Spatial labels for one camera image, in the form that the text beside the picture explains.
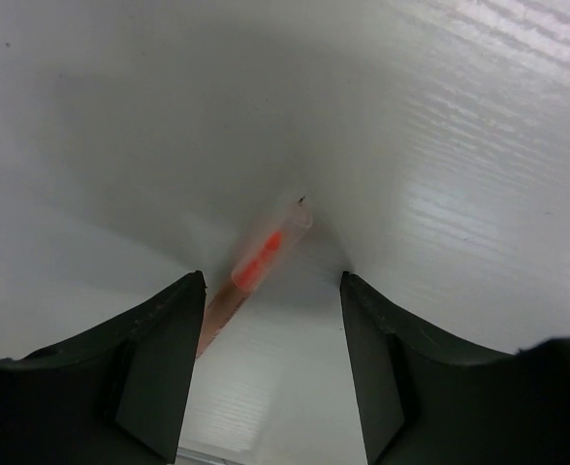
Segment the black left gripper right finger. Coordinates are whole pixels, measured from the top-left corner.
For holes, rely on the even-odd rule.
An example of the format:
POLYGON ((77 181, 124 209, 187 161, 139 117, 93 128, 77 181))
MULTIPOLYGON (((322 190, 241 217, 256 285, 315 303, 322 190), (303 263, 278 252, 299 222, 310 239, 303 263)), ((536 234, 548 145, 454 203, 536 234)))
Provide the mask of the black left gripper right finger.
POLYGON ((339 291, 368 463, 570 464, 570 338, 504 354, 356 274, 339 291))

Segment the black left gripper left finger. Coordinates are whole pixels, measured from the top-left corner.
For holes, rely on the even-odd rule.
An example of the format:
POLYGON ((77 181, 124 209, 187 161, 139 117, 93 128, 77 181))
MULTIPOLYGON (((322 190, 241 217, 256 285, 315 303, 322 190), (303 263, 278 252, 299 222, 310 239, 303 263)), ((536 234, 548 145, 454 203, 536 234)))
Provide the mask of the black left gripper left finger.
POLYGON ((0 359, 0 464, 172 464, 206 303, 201 272, 76 336, 0 359))

